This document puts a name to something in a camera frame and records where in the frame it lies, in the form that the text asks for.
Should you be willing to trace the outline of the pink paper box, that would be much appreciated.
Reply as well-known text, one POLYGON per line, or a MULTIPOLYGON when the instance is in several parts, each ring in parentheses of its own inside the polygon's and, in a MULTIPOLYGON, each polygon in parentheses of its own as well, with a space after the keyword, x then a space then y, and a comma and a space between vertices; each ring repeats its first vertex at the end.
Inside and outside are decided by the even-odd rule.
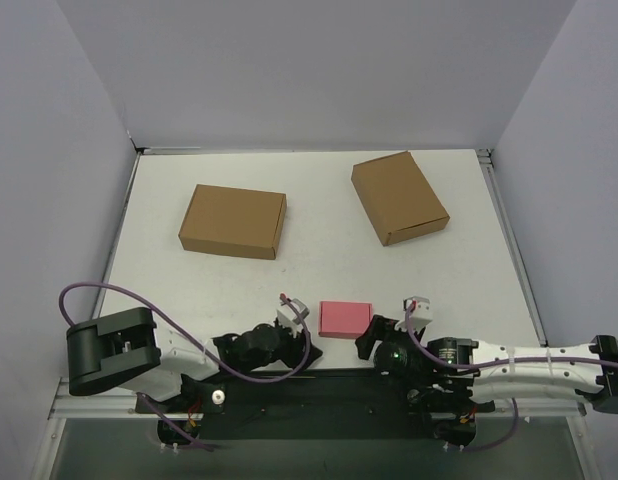
POLYGON ((318 334, 325 338, 356 339, 372 319, 371 303, 321 301, 318 334))

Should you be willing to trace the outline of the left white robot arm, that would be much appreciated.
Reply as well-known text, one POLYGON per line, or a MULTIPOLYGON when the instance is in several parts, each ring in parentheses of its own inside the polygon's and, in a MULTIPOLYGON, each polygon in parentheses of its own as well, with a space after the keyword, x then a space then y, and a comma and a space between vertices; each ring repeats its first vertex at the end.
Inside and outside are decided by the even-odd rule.
POLYGON ((70 394, 91 396, 120 387, 145 393, 178 412, 194 398, 194 387, 186 378, 204 381, 220 372, 209 354, 242 374, 278 361, 302 371, 323 355, 282 309, 273 323, 206 340, 202 349, 173 330, 160 334, 156 330, 146 307, 70 327, 66 333, 70 394))

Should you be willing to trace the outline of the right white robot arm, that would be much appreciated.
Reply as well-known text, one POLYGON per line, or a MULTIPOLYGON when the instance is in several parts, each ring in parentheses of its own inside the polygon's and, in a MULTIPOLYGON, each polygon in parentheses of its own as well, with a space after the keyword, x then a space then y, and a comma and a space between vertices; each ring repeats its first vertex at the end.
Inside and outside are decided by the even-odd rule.
POLYGON ((499 400, 550 398, 618 414, 618 340, 597 335, 570 347, 528 348, 443 337, 421 342, 380 315, 355 345, 359 358, 396 383, 417 410, 464 415, 499 400))

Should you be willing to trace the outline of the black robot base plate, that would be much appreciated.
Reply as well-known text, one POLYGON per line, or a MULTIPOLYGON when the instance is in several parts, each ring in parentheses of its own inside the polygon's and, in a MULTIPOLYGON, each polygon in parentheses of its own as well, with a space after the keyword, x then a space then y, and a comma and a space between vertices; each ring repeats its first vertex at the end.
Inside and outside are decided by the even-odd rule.
POLYGON ((139 414, 160 411, 202 440, 396 440, 475 436, 474 415, 492 402, 430 393, 371 369, 310 370, 257 384, 228 374, 185 380, 180 395, 138 401, 139 414))

